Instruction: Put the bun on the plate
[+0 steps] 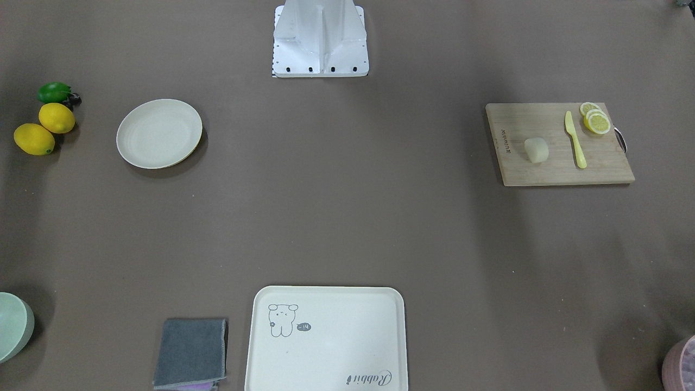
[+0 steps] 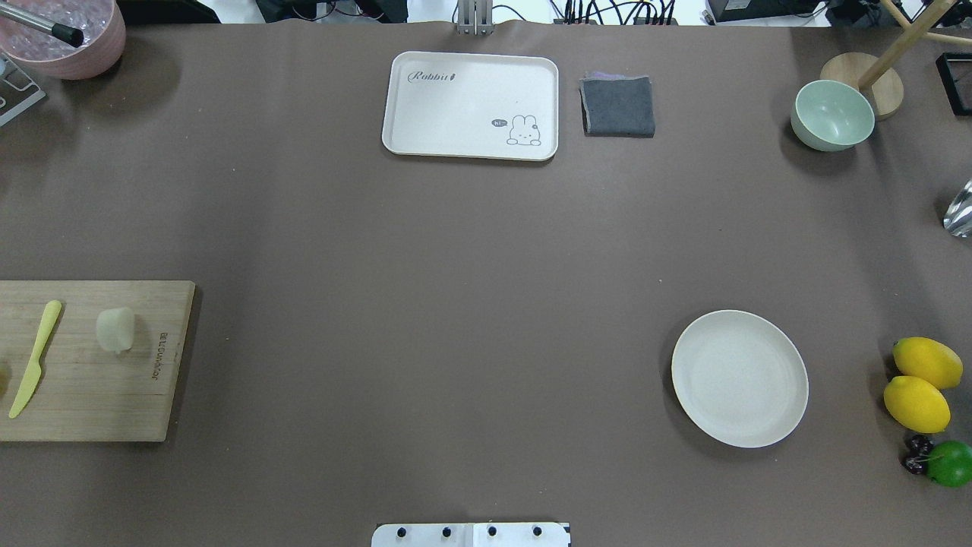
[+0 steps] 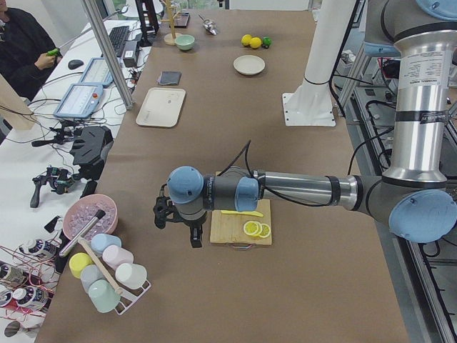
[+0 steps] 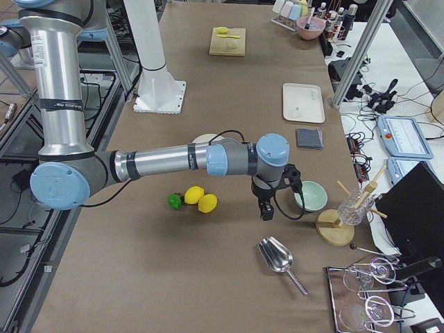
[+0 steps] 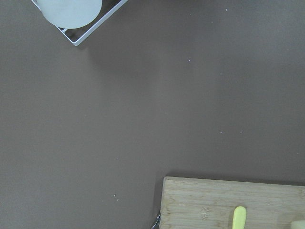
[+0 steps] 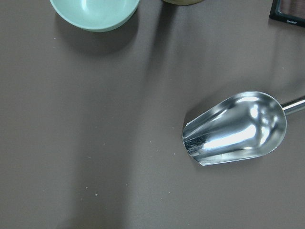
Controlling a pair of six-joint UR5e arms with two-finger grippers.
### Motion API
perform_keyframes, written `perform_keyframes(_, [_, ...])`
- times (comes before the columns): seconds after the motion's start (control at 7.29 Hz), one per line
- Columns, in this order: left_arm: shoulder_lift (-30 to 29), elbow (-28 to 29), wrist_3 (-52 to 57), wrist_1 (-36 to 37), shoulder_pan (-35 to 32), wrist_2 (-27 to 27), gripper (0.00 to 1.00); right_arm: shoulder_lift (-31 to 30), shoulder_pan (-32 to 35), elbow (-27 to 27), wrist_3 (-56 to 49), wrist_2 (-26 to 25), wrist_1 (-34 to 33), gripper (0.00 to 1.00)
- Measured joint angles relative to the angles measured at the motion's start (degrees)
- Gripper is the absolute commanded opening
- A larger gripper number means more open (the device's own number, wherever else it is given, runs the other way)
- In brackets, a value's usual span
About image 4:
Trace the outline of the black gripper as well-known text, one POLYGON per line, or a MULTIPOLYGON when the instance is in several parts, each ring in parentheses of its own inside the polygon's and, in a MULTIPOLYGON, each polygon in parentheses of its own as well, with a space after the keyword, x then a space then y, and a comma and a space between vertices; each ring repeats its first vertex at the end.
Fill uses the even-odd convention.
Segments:
POLYGON ((271 221, 274 216, 274 208, 271 199, 275 198, 278 190, 291 188, 295 194, 301 194, 301 172, 294 164, 287 164, 283 168, 277 184, 261 178, 259 175, 252 177, 251 189, 257 197, 259 209, 262 212, 263 221, 271 221))

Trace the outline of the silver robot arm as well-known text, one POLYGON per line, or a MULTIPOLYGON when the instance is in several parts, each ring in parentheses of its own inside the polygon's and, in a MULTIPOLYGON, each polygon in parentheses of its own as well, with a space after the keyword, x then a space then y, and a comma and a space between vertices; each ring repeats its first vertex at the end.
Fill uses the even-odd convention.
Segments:
POLYGON ((143 176, 205 169, 212 176, 248 175, 260 216, 278 209, 276 192, 302 193, 300 172, 289 164, 289 143, 279 134, 257 142, 224 134, 205 143, 148 151, 95 151, 87 142, 78 42, 108 35, 104 1, 19 1, 19 20, 30 33, 44 132, 31 190, 55 210, 85 205, 100 190, 143 176))

